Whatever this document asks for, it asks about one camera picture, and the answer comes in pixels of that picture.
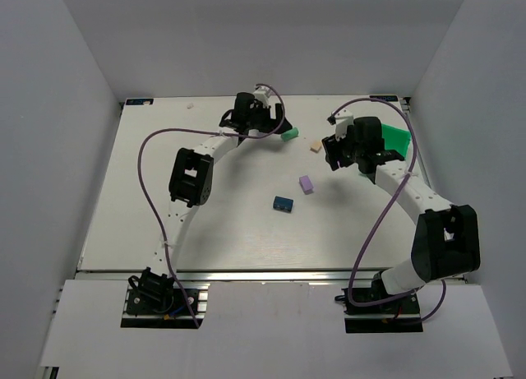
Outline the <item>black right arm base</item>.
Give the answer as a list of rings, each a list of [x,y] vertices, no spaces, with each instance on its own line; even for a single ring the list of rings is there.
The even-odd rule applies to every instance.
[[[369,303],[384,297],[379,289],[345,288],[334,301],[344,307],[347,334],[402,334],[422,333],[423,325],[418,297],[415,292],[392,302],[358,307],[349,302],[352,295],[356,303]]]

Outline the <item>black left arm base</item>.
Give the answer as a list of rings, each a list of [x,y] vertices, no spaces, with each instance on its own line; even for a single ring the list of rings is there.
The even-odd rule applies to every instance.
[[[205,290],[180,289],[174,279],[146,268],[127,279],[120,326],[134,329],[195,330],[204,320]]]

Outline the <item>dark blue bridge block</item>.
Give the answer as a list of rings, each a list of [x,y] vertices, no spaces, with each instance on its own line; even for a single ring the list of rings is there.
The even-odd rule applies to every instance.
[[[274,210],[277,211],[291,213],[293,210],[293,203],[293,199],[282,196],[275,196],[272,207]]]

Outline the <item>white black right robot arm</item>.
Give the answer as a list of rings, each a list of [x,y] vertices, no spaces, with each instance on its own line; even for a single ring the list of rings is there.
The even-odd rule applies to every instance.
[[[404,295],[433,280],[474,272],[481,265],[478,216],[432,191],[397,150],[385,145],[377,117],[329,119],[335,133],[323,139],[331,169],[357,165],[414,222],[409,259],[375,275],[368,303]]]

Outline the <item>purple house-shaped block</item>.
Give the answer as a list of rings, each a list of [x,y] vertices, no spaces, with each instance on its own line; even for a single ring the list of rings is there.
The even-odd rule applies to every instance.
[[[300,185],[300,188],[302,189],[302,192],[306,195],[311,194],[314,192],[314,186],[311,182],[311,179],[308,175],[303,175],[298,179],[298,183]]]

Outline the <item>green plastic bin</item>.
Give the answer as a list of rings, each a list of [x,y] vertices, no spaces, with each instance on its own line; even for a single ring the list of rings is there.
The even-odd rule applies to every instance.
[[[412,140],[410,132],[387,124],[381,124],[381,132],[385,143],[385,152],[388,155],[387,160],[406,160]]]

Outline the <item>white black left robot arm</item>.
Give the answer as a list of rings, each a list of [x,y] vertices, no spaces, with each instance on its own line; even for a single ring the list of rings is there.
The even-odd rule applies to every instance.
[[[215,131],[169,127],[154,131],[143,140],[136,161],[138,181],[159,224],[160,244],[164,251],[160,261],[174,280],[177,279],[176,263],[190,224],[210,198],[215,165],[244,141],[279,135],[287,125],[284,100],[274,87],[259,83],[253,92],[236,95],[233,108],[224,113]],[[146,189],[142,160],[149,141],[168,132],[202,135],[207,139],[193,149],[178,150],[168,181],[169,222],[165,223]]]

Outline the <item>green cylinder block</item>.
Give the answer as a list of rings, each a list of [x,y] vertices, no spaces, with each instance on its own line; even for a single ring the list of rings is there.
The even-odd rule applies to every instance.
[[[283,132],[280,137],[283,142],[291,141],[292,139],[299,137],[299,130],[296,127],[293,127],[286,132]]]

